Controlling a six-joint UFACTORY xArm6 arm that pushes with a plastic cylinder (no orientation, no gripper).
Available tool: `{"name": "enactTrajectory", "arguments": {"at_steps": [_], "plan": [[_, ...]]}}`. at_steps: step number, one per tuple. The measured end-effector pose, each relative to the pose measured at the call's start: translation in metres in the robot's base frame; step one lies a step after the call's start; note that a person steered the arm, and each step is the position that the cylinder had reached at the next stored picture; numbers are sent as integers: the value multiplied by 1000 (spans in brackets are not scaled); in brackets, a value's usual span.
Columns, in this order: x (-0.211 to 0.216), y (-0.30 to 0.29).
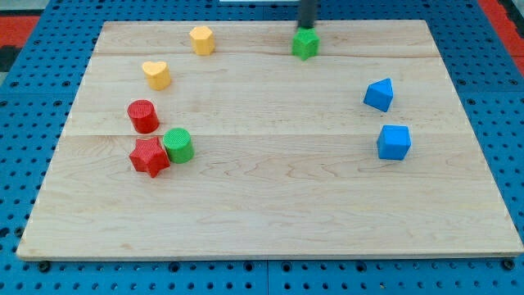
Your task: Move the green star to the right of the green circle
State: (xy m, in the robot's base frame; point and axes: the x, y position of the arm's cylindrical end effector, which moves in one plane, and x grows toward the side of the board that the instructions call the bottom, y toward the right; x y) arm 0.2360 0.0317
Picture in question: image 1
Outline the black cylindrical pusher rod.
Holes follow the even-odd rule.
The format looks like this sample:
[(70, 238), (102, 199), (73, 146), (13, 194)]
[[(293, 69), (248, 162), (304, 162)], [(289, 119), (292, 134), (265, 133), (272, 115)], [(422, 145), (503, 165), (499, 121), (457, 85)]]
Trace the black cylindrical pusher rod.
[(317, 19), (318, 0), (300, 0), (297, 12), (297, 27), (314, 28)]

